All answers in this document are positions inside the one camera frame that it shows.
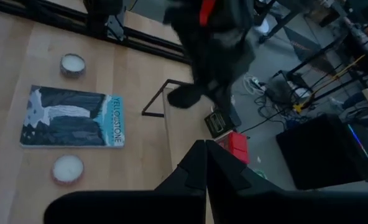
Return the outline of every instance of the yellow cable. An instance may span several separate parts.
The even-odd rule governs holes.
[[[322,90],[323,88],[327,87],[329,84],[331,84],[332,82],[336,81],[338,78],[340,78],[341,76],[343,76],[344,74],[346,74],[347,70],[351,67],[353,67],[357,62],[359,62],[361,59],[363,59],[366,56],[366,54],[360,56],[359,58],[357,58],[357,60],[355,60],[353,63],[349,64],[346,68],[344,68],[343,70],[341,70],[340,72],[338,72],[335,76],[332,77],[332,80],[330,82],[328,82],[327,84],[319,87],[317,90],[315,90],[314,92],[311,93],[311,95],[307,98],[307,100],[301,104],[298,105],[294,105],[293,108],[299,113],[301,112],[304,104],[308,103],[311,98],[313,96],[315,96],[315,93],[317,93],[318,91]]]

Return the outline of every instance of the yellowstone book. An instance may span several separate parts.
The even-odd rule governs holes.
[[[123,147],[122,98],[32,86],[20,142],[24,147]]]

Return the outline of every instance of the wooden floor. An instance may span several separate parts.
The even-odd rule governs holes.
[[[207,97],[202,96],[197,104],[187,110],[181,110],[169,105],[167,95],[171,91],[171,88],[164,89],[163,107],[169,148],[166,155],[170,156],[167,159],[170,163],[167,165],[171,165],[174,170],[196,140],[212,139],[204,118],[210,114],[213,104]],[[208,196],[206,198],[206,223],[214,223]]]
[[[126,21],[137,30],[151,29],[149,22],[139,17]],[[86,76],[66,80],[59,74],[60,58],[67,53],[86,60]],[[167,78],[190,82],[190,69],[178,62],[0,13],[0,224],[41,223],[48,203],[76,190],[156,187],[172,171],[171,161],[165,158],[165,123],[162,118],[143,117],[140,112]],[[125,148],[21,148],[19,136],[31,85],[122,96]],[[162,99],[151,109],[162,112]],[[50,179],[50,168],[57,157],[67,153],[82,158],[85,177],[71,188],[57,187]]]

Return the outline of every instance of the cable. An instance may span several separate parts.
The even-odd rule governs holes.
[[[264,124],[264,123],[266,123],[267,121],[269,121],[269,119],[271,119],[271,118],[275,117],[276,115],[278,115],[278,114],[280,114],[280,113],[282,113],[282,112],[283,112],[283,110],[282,110],[282,111],[279,111],[278,113],[276,113],[276,114],[274,114],[274,115],[272,115],[272,116],[269,116],[267,119],[265,119],[264,121],[260,122],[259,124],[255,125],[255,126],[252,126],[252,127],[250,127],[250,128],[247,128],[247,129],[245,129],[244,131],[241,131],[241,134],[242,134],[242,133],[245,133],[246,131],[252,130],[252,129],[254,129],[254,128],[256,128],[256,127],[258,127],[258,126],[260,126],[260,125],[262,125],[262,124]]]
[[[363,107],[363,108],[356,108],[355,110],[349,111],[346,114],[346,121],[350,121],[349,117],[350,116],[354,116],[353,118],[351,118],[352,121],[356,121],[357,117],[363,112],[363,111],[368,111],[368,107]]]
[[[242,79],[242,83],[244,85],[245,90],[250,95],[254,95],[254,94],[259,95],[259,96],[264,95],[264,90],[254,87],[254,84],[253,84],[254,80],[257,80],[257,78],[248,73],[244,75]]]
[[[283,126],[283,129],[284,129],[284,130],[286,130],[286,125],[285,125],[285,123],[284,123],[284,122],[282,122],[282,121],[272,120],[271,118],[269,118],[267,115],[265,115],[265,114],[262,112],[262,110],[263,110],[263,109],[267,109],[267,108],[272,108],[273,110],[278,111],[278,109],[274,108],[273,106],[267,106],[267,98],[266,98],[266,96],[260,96],[260,97],[256,98],[256,99],[254,100],[254,103],[255,103],[256,105],[260,106],[260,107],[257,109],[257,112],[258,112],[259,116],[261,116],[261,117],[263,117],[263,118],[265,118],[265,119],[267,119],[267,120],[269,120],[269,121],[271,121],[271,122],[274,122],[274,123],[281,123],[281,124],[282,124],[282,126]]]
[[[357,58],[357,60],[355,60],[353,63],[349,64],[346,68],[344,68],[343,70],[341,70],[339,73],[337,73],[334,77],[332,77],[332,80],[330,82],[328,82],[327,84],[319,87],[317,90],[315,90],[310,97],[308,97],[308,99],[302,103],[301,105],[295,105],[294,108],[299,112],[302,110],[302,108],[304,107],[304,105],[306,103],[309,103],[310,100],[312,99],[312,96],[315,96],[315,94],[317,92],[319,92],[320,90],[322,90],[323,88],[325,88],[326,86],[328,86],[329,84],[331,84],[332,82],[336,81],[338,78],[340,78],[341,76],[345,75],[348,71],[349,68],[351,68],[352,66],[354,66],[356,63],[358,63],[360,60],[362,60],[364,57],[366,56],[366,54],[361,55],[359,58]]]
[[[128,10],[129,12],[130,12],[130,11],[132,11],[132,10],[134,9],[134,6],[136,6],[137,1],[138,1],[138,0],[133,0],[133,1],[132,1],[132,5],[130,6],[130,9]]]
[[[107,27],[107,30],[110,31],[112,33],[112,35],[117,39],[117,40],[120,40],[119,37],[115,34],[115,32],[110,28],[110,27]]]
[[[340,78],[341,78],[341,77],[339,77],[339,78],[338,78],[338,81],[339,81],[339,83],[340,83],[341,85],[343,85],[343,82],[341,81],[341,79],[340,79]],[[345,87],[345,86],[343,87],[343,90],[344,90],[344,92],[347,94],[347,97],[348,97],[348,98],[350,98],[350,97],[351,97],[351,95],[350,95],[350,93],[348,93],[348,91],[346,90],[346,87]]]
[[[333,74],[333,72],[336,71],[336,69],[338,69],[343,63],[340,63],[338,66],[336,66],[334,69],[332,69],[330,72],[328,72],[326,75],[324,75],[322,78],[320,78],[318,81],[316,81],[310,88],[313,88],[316,86],[316,84],[318,84],[320,81],[322,81],[324,78],[326,78],[327,76]]]
[[[316,114],[316,116],[317,116],[317,117],[322,116],[322,115],[326,115],[326,113],[325,113],[325,112],[320,111],[320,112],[318,112],[318,113]]]
[[[121,21],[119,21],[116,15],[115,15],[115,19],[117,20],[117,23],[119,23],[119,26],[122,28],[122,30],[124,30],[124,26],[122,25]]]

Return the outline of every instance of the red box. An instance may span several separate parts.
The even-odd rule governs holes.
[[[224,137],[216,140],[216,142],[240,161],[245,164],[250,163],[249,155],[247,153],[247,138],[245,135],[230,132]]]

